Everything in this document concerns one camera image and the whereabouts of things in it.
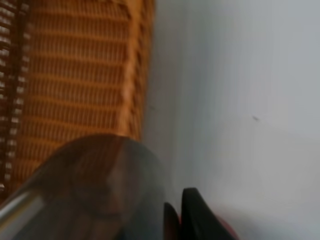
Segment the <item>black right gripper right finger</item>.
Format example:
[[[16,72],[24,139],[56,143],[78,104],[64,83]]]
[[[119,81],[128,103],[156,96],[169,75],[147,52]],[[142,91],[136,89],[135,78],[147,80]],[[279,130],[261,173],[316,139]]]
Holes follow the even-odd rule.
[[[232,238],[197,188],[185,188],[182,192],[181,237],[183,240],[230,240]]]

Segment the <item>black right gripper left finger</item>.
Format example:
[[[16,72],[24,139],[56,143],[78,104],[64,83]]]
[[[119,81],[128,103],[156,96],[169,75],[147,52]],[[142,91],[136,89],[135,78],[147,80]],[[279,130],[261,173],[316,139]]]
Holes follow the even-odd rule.
[[[164,240],[180,239],[179,217],[174,207],[168,202],[164,203],[163,239]]]

